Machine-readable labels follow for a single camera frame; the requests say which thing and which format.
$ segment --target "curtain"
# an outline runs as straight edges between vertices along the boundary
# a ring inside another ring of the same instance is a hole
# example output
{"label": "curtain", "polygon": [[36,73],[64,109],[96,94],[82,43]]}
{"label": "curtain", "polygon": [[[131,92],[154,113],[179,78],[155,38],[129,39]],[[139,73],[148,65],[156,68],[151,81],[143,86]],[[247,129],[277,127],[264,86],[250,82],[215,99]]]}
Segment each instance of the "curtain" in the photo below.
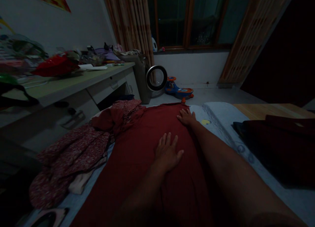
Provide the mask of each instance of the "curtain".
{"label": "curtain", "polygon": [[105,0],[118,44],[138,49],[154,65],[148,0]]}
{"label": "curtain", "polygon": [[286,1],[249,0],[219,83],[242,83],[245,80]]}

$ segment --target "forearm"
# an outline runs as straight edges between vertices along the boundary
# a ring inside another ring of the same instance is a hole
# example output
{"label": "forearm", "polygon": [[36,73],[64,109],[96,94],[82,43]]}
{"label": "forearm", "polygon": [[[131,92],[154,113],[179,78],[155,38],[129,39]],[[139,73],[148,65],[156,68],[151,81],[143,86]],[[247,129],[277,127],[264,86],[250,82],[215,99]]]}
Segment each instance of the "forearm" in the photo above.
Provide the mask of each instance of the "forearm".
{"label": "forearm", "polygon": [[113,218],[112,226],[145,225],[164,179],[154,163],[135,191],[124,201]]}
{"label": "forearm", "polygon": [[262,213],[279,213],[300,220],[231,147],[198,121],[190,126],[218,185],[241,222],[248,226]]}

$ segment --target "blue toy car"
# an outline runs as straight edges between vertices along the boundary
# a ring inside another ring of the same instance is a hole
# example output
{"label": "blue toy car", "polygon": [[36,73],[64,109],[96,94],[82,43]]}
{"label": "blue toy car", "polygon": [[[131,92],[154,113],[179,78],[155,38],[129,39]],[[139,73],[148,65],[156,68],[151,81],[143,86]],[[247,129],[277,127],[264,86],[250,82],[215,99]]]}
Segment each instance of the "blue toy car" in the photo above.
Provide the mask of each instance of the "blue toy car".
{"label": "blue toy car", "polygon": [[165,93],[166,94],[175,94],[176,97],[182,98],[181,102],[186,102],[186,97],[193,98],[194,97],[194,90],[191,88],[179,88],[176,86],[175,81],[176,77],[167,77],[167,83],[165,86]]}

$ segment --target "window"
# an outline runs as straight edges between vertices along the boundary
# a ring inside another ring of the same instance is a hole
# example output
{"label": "window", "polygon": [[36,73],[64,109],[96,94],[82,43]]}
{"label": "window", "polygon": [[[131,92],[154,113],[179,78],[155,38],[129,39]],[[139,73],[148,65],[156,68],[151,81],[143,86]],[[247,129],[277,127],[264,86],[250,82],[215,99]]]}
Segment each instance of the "window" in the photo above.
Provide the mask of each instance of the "window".
{"label": "window", "polygon": [[158,50],[231,48],[249,0],[148,0]]}

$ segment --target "white desk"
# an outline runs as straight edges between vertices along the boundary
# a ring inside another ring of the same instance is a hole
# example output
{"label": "white desk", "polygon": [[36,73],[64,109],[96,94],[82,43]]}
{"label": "white desk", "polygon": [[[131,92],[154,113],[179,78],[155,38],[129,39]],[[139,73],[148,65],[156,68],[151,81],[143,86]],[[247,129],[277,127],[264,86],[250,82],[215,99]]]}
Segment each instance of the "white desk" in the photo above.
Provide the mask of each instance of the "white desk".
{"label": "white desk", "polygon": [[[0,140],[38,153],[69,131],[61,124],[71,116],[67,108],[56,108],[53,105],[55,102],[66,101],[77,112],[83,111],[84,118],[79,118],[71,127],[73,129],[87,123],[99,112],[97,104],[124,83],[125,94],[134,94],[135,99],[140,99],[132,68],[134,65],[131,62],[104,71],[83,72],[71,78],[49,78],[47,84],[27,89],[27,93],[38,99],[39,104],[0,111]],[[26,99],[17,90],[3,96]]]}

